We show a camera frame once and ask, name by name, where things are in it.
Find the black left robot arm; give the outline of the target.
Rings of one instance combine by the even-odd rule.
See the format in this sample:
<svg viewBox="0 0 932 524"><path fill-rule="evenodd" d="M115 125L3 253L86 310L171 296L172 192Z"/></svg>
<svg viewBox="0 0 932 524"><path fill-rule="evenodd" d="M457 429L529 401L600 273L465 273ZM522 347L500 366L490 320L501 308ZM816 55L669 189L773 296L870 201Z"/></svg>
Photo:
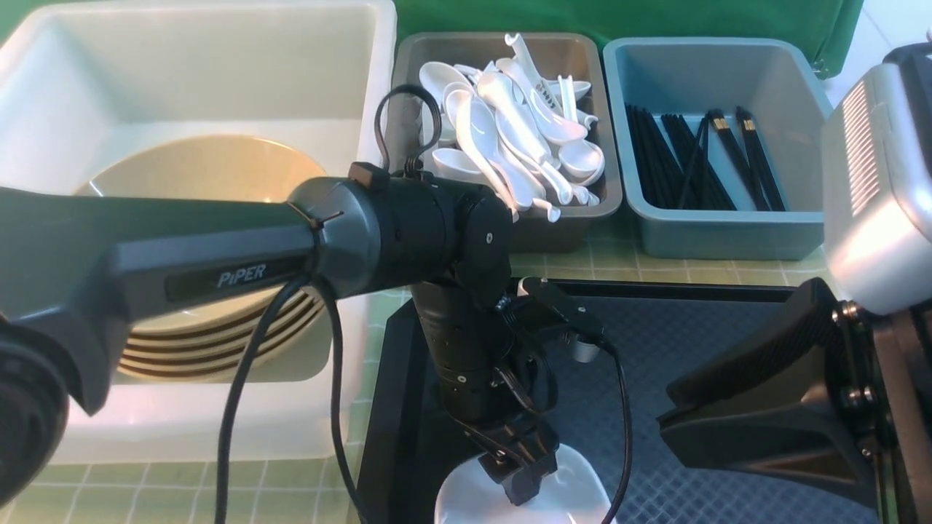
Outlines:
<svg viewBox="0 0 932 524"><path fill-rule="evenodd" d="M273 316L313 286L336 301L453 277L482 308L510 283L513 214L490 188L388 175L315 177L287 202L96 198L2 189L2 504L49 463L70 401L106 404L144 319L279 288L237 366L218 438L226 511L232 431Z"/></svg>

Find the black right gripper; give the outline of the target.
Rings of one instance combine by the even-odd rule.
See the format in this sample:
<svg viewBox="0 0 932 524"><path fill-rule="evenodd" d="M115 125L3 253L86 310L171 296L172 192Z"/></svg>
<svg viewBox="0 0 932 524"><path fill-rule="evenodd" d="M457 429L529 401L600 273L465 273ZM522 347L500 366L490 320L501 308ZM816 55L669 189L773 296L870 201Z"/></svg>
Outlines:
<svg viewBox="0 0 932 524"><path fill-rule="evenodd" d="M771 319L676 379L659 420L683 467L765 475L931 520L930 303L838 301L819 277Z"/></svg>

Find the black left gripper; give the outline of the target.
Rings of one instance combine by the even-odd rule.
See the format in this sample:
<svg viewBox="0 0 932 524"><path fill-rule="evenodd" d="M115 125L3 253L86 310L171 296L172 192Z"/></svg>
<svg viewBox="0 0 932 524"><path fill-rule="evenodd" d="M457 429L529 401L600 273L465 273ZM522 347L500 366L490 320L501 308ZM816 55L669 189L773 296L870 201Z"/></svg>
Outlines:
<svg viewBox="0 0 932 524"><path fill-rule="evenodd" d="M539 343L450 282L411 289L439 379L441 405L482 448L479 464L519 507L557 471L559 437L545 420L555 375Z"/></svg>

